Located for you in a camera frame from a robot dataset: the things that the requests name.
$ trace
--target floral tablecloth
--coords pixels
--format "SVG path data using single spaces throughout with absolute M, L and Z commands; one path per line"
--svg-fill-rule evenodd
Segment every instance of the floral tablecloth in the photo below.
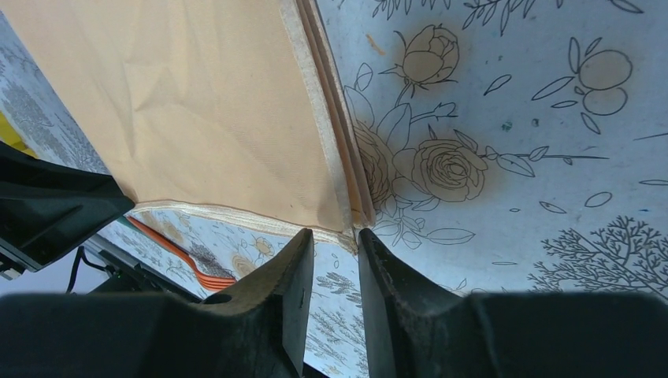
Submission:
M 374 231 L 457 294 L 668 298 L 668 2 L 320 0 L 377 209 Z M 0 111 L 41 157 L 105 172 L 6 20 Z M 173 211 L 137 214 L 243 277 L 287 242 Z M 193 272 L 102 236 L 206 297 Z M 356 257 L 316 245 L 306 361 L 367 376 Z

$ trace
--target folded cloth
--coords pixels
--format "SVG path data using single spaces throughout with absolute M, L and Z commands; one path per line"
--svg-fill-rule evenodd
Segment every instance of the folded cloth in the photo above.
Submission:
M 136 210 L 349 250 L 373 223 L 312 0 L 0 6 Z

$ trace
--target leaf drawing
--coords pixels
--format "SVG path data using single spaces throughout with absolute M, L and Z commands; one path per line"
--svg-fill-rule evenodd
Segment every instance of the leaf drawing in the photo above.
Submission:
M 404 232 L 402 239 L 406 246 L 408 246 L 411 250 L 416 250 L 420 245 L 422 245 L 422 241 L 420 241 L 420 239 L 418 239 L 418 237 L 413 232 Z
M 591 208 L 600 207 L 608 203 L 611 199 L 612 199 L 612 193 L 610 193 L 609 191 L 602 191 L 587 198 L 587 201 L 584 203 L 584 206 Z
M 577 101 L 573 101 L 573 100 L 561 101 L 561 102 L 557 102 L 556 104 L 554 104 L 553 106 L 550 106 L 550 107 L 555 108 L 555 109 L 561 109 L 561 108 L 570 108 L 573 105 L 577 105 Z
M 346 299 L 362 308 L 361 293 L 353 281 L 339 273 L 327 272 L 325 276 L 316 277 L 317 285 L 329 289 L 331 294 L 346 295 Z
M 376 227 L 373 228 L 373 233 L 378 236 L 396 235 L 397 232 L 399 232 L 399 226 L 389 220 L 378 222 Z
M 524 0 L 513 0 L 513 4 L 510 6 L 510 11 L 516 10 L 521 4 L 524 2 Z
M 668 180 L 642 180 L 639 183 L 643 185 L 655 185 L 658 187 L 668 187 Z
M 371 17 L 375 17 L 380 11 L 386 11 L 388 12 L 387 14 L 387 19 L 389 20 L 392 15 L 394 14 L 395 10 L 398 10 L 399 7 L 401 6 L 401 1 L 402 0 L 375 0 L 378 5 L 376 8 L 373 9 L 373 12 L 371 13 Z M 426 6 L 429 4 L 429 9 L 434 10 L 436 7 L 437 0 L 421 0 L 420 3 L 422 6 Z M 451 5 L 451 0 L 441 0 L 439 2 L 442 2 L 443 5 L 445 6 L 445 9 L 450 9 Z M 410 13 L 410 10 L 413 9 L 413 0 L 403 0 L 403 11 L 407 15 Z
M 570 45 L 568 46 L 568 62 L 570 64 L 570 70 L 573 73 L 580 72 L 580 43 L 577 42 L 577 39 L 570 37 Z
M 486 146 L 484 148 L 484 156 L 489 159 L 489 160 L 496 160 L 496 158 L 499 157 L 499 154 L 494 151 L 494 149 L 491 146 Z
M 532 101 L 540 100 L 542 98 L 546 98 L 549 95 L 552 95 L 558 91 L 560 91 L 562 88 L 564 88 L 568 83 L 570 83 L 571 80 L 573 80 L 575 76 L 564 76 L 560 77 L 557 80 L 549 83 L 543 89 L 540 91 L 536 92 L 533 97 L 531 97 Z
M 483 96 L 486 96 L 488 93 L 496 91 L 497 89 L 501 88 L 503 85 L 508 83 L 510 79 L 512 79 L 513 76 L 506 74 L 506 75 L 501 75 L 494 79 L 491 84 L 489 84 L 489 87 L 487 90 L 483 93 Z
M 588 128 L 589 130 L 595 132 L 596 134 L 600 135 L 601 130 L 599 129 L 599 125 L 594 122 L 594 120 L 587 114 L 587 113 L 580 113 L 580 117 L 582 117 L 582 122 L 584 122 L 584 126 Z
M 587 50 L 584 52 L 585 56 L 588 56 L 592 52 L 594 52 L 594 49 L 599 45 L 599 42 L 601 42 L 601 39 L 603 37 L 599 37 L 597 39 L 594 39 L 591 43 L 589 43 L 589 46 L 587 47 Z
M 351 116 L 355 121 L 353 126 L 371 129 L 375 122 L 375 117 L 373 116 L 369 100 L 359 91 L 348 86 L 344 88 L 344 92 L 346 94 L 346 102 L 351 108 Z
M 522 12 L 522 18 L 526 18 L 534 2 L 536 2 L 536 0 L 526 0 L 524 3 L 524 12 Z
M 388 144 L 393 154 L 403 150 L 408 144 L 411 116 L 410 105 L 402 104 L 390 110 L 378 125 L 378 136 Z
M 538 203 L 540 203 L 540 205 L 543 206 L 543 209 L 546 209 L 550 213 L 555 213 L 555 214 L 565 214 L 566 213 L 566 211 L 564 209 L 562 209 L 561 207 L 556 206 L 556 205 L 552 205 L 549 202 L 539 201 Z
M 471 23 L 475 19 L 475 16 L 476 16 L 476 10 L 471 12 L 471 14 L 466 18 L 466 20 L 464 21 L 464 25 L 462 26 L 462 30 L 465 30 L 471 25 Z
M 503 37 L 503 32 L 506 31 L 506 26 L 508 25 L 508 17 L 510 16 L 510 0 L 506 2 L 506 5 L 503 6 L 503 11 L 501 12 L 501 36 Z
M 421 230 L 418 222 L 410 217 L 402 217 L 401 221 L 408 227 L 412 232 L 419 232 Z
M 366 63 L 362 63 L 357 71 L 357 79 L 355 80 L 353 87 L 358 91 L 364 91 L 369 86 L 369 83 L 371 83 L 372 78 L 373 71 L 371 67 Z
M 529 154 L 530 161 L 539 161 L 547 153 L 549 146 L 538 147 Z
M 461 228 L 441 228 L 427 234 L 427 239 L 444 246 L 463 244 L 471 240 L 476 234 Z
M 518 175 L 527 177 L 536 177 L 536 174 L 533 173 L 531 165 L 529 165 L 526 160 L 517 155 L 499 155 L 499 157 L 496 158 L 496 163 L 499 165 L 499 167 L 507 170 L 508 172 L 517 173 Z
M 459 139 L 459 142 L 462 142 L 462 144 L 466 146 L 466 148 L 472 150 L 473 152 L 478 151 L 478 143 L 476 143 L 476 141 L 473 140 L 473 138 L 471 138 L 470 136 L 464 134 L 459 130 L 455 130 L 455 135 L 457 136 L 457 139 Z
M 482 25 L 485 26 L 496 14 L 499 14 L 496 12 L 497 8 L 502 6 L 503 9 L 500 11 L 501 16 L 499 17 L 499 31 L 500 35 L 503 37 L 510 20 L 510 14 L 524 4 L 524 14 L 522 18 L 526 18 L 535 1 L 536 0 L 527 0 L 526 2 L 524 0 L 484 0 L 481 2 L 480 0 L 475 0 L 472 2 L 465 2 L 464 6 L 471 9 L 471 13 L 464 21 L 462 30 L 468 28 L 473 23 L 473 20 L 480 18 L 482 18 Z
M 438 139 L 438 136 L 436 136 L 436 132 L 435 132 L 434 129 L 432 128 L 432 125 L 431 125 L 431 124 L 428 124 L 428 125 L 427 125 L 427 128 L 429 129 L 429 138 L 431 138 L 431 140 L 437 140 L 437 139 Z
M 629 0 L 609 0 L 613 6 L 618 7 L 619 9 L 629 12 L 629 13 L 643 13 L 642 9 L 638 8 L 632 4 Z
M 482 24 L 485 26 L 491 19 L 494 17 L 494 12 L 496 12 L 496 4 L 498 2 L 492 3 L 492 6 L 487 8 L 487 12 L 484 14 L 484 18 L 482 19 Z
M 431 197 L 430 199 L 426 199 L 424 201 L 419 202 L 416 206 L 413 207 L 413 210 L 415 211 L 432 211 L 434 210 L 440 203 L 440 200 L 436 197 Z

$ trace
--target wire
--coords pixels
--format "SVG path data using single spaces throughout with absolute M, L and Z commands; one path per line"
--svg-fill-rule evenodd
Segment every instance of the wire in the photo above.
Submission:
M 130 221 L 132 225 L 137 227 L 144 235 L 149 237 L 151 240 L 156 242 L 161 247 L 165 248 L 167 251 L 171 252 L 172 254 L 175 254 L 181 260 L 185 261 L 185 263 L 188 264 L 188 266 L 190 266 L 191 269 L 195 272 L 195 277 L 197 278 L 197 281 L 199 281 L 199 283 L 205 289 L 209 291 L 220 291 L 236 283 L 236 279 L 234 278 L 210 276 L 208 274 L 205 274 L 204 272 L 201 272 L 197 268 L 195 260 L 193 260 L 185 250 L 182 250 L 179 246 L 170 242 L 169 240 L 167 240 L 167 238 L 157 233 L 154 229 L 146 226 L 145 224 L 141 223 L 135 218 L 133 217 L 127 217 L 127 218 L 128 221 Z
M 85 252 L 83 252 L 83 253 L 81 254 L 81 261 L 83 261 L 84 264 L 90 266 L 91 268 L 99 270 L 100 272 L 107 272 L 107 269 L 106 269 L 104 266 L 97 265 L 97 264 L 94 264 L 94 263 L 90 262 L 90 261 L 88 260 L 88 258 L 86 257 L 86 253 L 85 253 Z
M 72 271 L 69 273 L 69 283 L 67 284 L 67 289 L 65 293 L 71 293 L 74 288 L 74 283 L 76 282 L 76 274 L 79 272 L 79 263 L 81 262 L 81 257 L 84 255 L 84 246 L 79 246 L 76 249 L 76 254 L 74 255 L 74 262 L 72 263 Z

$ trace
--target line drawing of flower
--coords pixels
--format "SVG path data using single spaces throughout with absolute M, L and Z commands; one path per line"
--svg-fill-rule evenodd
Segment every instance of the line drawing of flower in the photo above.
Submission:
M 601 134 L 599 125 L 592 116 L 607 117 L 619 113 L 629 100 L 622 84 L 633 74 L 633 63 L 629 56 L 618 50 L 601 50 L 595 52 L 603 38 L 594 39 L 581 52 L 580 43 L 575 37 L 570 38 L 568 58 L 572 75 L 562 76 L 541 88 L 531 98 L 538 101 L 552 96 L 571 84 L 576 78 L 573 93 L 581 96 L 581 100 L 568 99 L 556 102 L 554 109 L 570 108 L 582 104 L 584 111 L 580 117 L 584 126 L 591 132 Z
M 259 237 L 255 238 L 255 249 L 258 250 L 260 254 L 263 256 L 266 256 L 268 258 L 272 257 L 274 255 L 274 249 L 269 240 Z
M 572 284 L 585 291 L 631 291 L 656 295 L 668 302 L 668 237 L 649 224 L 618 216 L 588 236 L 570 228 L 545 239 L 548 256 L 560 262 L 533 266 L 534 291 L 563 291 Z
M 392 195 L 392 180 L 396 177 L 392 152 L 380 137 L 368 128 L 356 127 L 357 140 L 366 182 L 376 211 Z
M 424 195 L 445 202 L 474 199 L 482 191 L 484 171 L 488 168 L 474 151 L 452 139 L 424 141 L 417 149 L 398 152 L 393 162 L 399 173 L 419 190 L 412 191 L 417 197 L 405 198 L 411 201 L 430 198 Z
M 428 91 L 426 85 L 454 82 L 448 78 L 459 63 L 459 44 L 452 31 L 444 28 L 442 24 L 427 25 L 408 44 L 401 32 L 395 33 L 403 42 L 403 62 L 381 72 L 393 73 L 403 78 L 404 88 L 399 93 L 395 106 L 401 104 L 402 97 L 411 88 L 410 97 L 413 98 L 416 87 Z

